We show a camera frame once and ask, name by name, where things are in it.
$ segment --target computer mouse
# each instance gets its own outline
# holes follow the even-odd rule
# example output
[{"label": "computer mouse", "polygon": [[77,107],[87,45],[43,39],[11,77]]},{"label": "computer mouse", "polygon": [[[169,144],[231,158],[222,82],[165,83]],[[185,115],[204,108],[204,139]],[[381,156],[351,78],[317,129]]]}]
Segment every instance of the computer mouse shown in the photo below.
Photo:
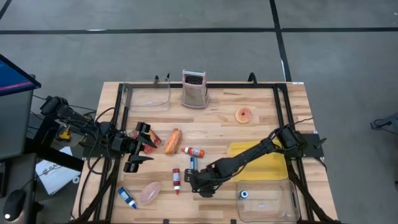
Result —
[{"label": "computer mouse", "polygon": [[24,208],[26,193],[19,189],[11,192],[3,208],[3,215],[7,221],[14,221]]}]

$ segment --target floor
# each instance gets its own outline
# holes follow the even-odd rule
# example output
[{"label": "floor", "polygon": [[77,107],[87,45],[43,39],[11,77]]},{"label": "floor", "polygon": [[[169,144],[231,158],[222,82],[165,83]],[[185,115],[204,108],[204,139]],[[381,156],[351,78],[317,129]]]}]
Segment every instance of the floor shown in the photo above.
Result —
[{"label": "floor", "polygon": [[[246,80],[254,72],[260,81],[305,82],[318,132],[328,138],[325,160],[339,219],[396,223],[398,139],[371,130],[369,123],[398,111],[398,2],[276,0],[278,38],[267,31],[275,24],[270,2],[0,0],[0,8],[10,3],[3,16],[0,11],[0,53],[37,75],[42,88],[36,95],[63,96],[90,108],[96,108],[105,81],[167,73],[180,80],[182,68],[205,70],[210,80]],[[197,27],[264,29],[131,34]],[[97,34],[103,29],[119,33]],[[38,113],[41,104],[34,99],[32,110]],[[49,197],[41,187],[37,197],[45,210],[38,223],[69,220],[76,190],[69,184]]]}]

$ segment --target blue bottle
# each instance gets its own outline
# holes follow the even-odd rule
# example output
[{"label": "blue bottle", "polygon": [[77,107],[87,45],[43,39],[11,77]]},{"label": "blue bottle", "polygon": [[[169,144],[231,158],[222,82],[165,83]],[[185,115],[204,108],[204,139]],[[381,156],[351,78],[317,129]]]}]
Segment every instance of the blue bottle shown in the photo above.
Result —
[{"label": "blue bottle", "polygon": [[118,193],[120,196],[122,196],[122,198],[124,199],[124,201],[132,208],[137,209],[137,205],[136,202],[134,201],[133,197],[129,194],[129,192],[124,189],[124,187],[121,187],[118,190]]}]

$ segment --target black tape line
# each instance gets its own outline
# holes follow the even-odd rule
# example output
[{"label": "black tape line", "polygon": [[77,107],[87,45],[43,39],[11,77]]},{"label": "black tape line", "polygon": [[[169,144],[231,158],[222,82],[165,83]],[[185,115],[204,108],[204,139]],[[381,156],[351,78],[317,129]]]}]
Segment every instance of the black tape line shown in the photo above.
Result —
[{"label": "black tape line", "polygon": [[274,28],[179,28],[179,29],[93,29],[93,30],[0,30],[0,34],[191,34],[191,33],[260,33]]},{"label": "black tape line", "polygon": [[269,4],[271,5],[272,18],[274,20],[276,39],[278,41],[279,55],[282,61],[282,68],[284,70],[285,81],[291,82],[292,76],[290,75],[289,63],[287,62],[287,54],[285,50],[284,38],[282,36],[282,32],[280,29],[278,11],[276,9],[275,0],[269,0]]},{"label": "black tape line", "polygon": [[281,32],[397,32],[398,27],[281,28]]},{"label": "black tape line", "polygon": [[4,3],[3,7],[0,10],[0,21],[1,18],[4,16],[4,14],[6,13],[8,6],[10,6],[12,0],[7,0],[6,3]]}]

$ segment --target white cap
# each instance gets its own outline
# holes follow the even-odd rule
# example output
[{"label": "white cap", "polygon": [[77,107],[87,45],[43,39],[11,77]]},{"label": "white cap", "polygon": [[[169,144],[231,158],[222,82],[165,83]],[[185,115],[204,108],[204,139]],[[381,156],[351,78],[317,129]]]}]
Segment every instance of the white cap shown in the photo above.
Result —
[{"label": "white cap", "polygon": [[241,191],[241,198],[247,198],[248,196],[249,196],[249,194],[246,190]]},{"label": "white cap", "polygon": [[134,205],[136,202],[134,200],[131,200],[131,202],[129,202],[129,206],[132,207],[132,205]]}]

